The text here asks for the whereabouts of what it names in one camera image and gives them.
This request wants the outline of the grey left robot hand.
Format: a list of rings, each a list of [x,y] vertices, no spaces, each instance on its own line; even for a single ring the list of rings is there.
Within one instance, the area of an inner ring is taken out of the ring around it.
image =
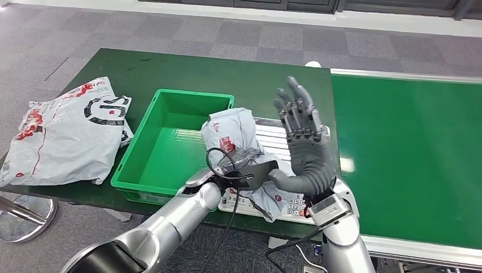
[[[263,154],[264,153],[257,148],[233,150],[227,155],[224,155],[217,165],[227,171],[239,169],[248,166],[255,158]]]

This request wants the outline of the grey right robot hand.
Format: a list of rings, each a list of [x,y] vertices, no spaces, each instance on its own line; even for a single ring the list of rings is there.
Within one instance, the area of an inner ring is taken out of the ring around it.
[[[292,76],[287,77],[287,83],[293,95],[278,89],[273,105],[286,131],[294,175],[274,169],[269,178],[281,190],[316,196],[334,185],[338,160],[329,128],[322,123],[309,92]]]

